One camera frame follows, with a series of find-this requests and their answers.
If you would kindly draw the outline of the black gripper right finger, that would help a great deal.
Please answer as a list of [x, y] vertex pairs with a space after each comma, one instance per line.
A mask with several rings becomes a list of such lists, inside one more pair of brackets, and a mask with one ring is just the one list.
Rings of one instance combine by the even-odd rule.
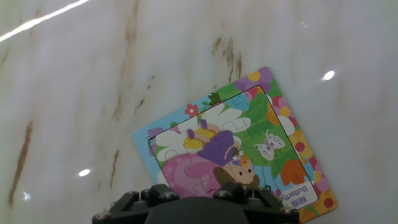
[[269, 188], [254, 189], [230, 182], [217, 190], [213, 199], [227, 202], [227, 208], [237, 208], [248, 223], [299, 224], [299, 210], [284, 206]]

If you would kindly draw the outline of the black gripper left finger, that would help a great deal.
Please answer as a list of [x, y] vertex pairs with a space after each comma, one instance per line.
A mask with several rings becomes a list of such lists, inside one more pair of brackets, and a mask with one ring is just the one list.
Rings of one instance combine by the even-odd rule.
[[113, 202], [110, 209], [92, 217], [92, 224], [144, 223], [150, 211], [157, 205], [178, 200], [179, 194], [165, 184], [131, 190]]

